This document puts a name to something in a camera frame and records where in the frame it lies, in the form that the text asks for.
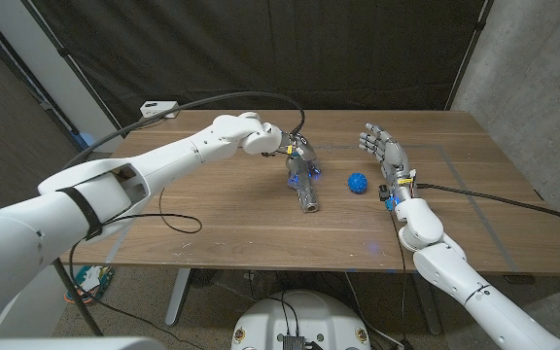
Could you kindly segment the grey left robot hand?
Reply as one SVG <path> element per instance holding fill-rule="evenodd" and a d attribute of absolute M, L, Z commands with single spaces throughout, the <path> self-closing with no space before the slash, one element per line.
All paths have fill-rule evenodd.
<path fill-rule="evenodd" d="M 286 166 L 289 171 L 288 186 L 298 188 L 298 176 L 306 174 L 309 178 L 318 179 L 321 174 L 320 162 L 312 145 L 301 134 L 297 134 L 291 149 L 288 151 Z"/>

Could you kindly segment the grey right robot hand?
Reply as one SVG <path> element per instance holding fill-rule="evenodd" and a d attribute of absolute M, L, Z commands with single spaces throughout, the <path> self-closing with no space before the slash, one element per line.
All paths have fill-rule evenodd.
<path fill-rule="evenodd" d="M 411 199 L 413 179 L 403 146 L 378 124 L 367 123 L 366 129 L 360 134 L 359 147 L 379 162 L 392 197 L 398 202 Z"/>

